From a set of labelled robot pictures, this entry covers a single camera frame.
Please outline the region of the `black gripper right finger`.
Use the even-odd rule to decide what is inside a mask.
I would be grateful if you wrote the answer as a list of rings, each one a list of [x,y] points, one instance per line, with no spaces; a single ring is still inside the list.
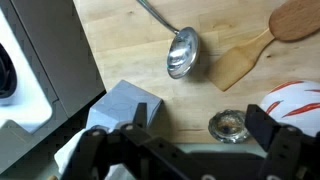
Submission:
[[[281,125],[256,104],[247,106],[245,127],[264,151],[268,151]]]

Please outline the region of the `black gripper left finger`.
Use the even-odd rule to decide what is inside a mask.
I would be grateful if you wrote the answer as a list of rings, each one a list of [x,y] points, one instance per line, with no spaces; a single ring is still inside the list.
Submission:
[[[147,127],[147,104],[139,103],[136,108],[133,123],[140,128]]]

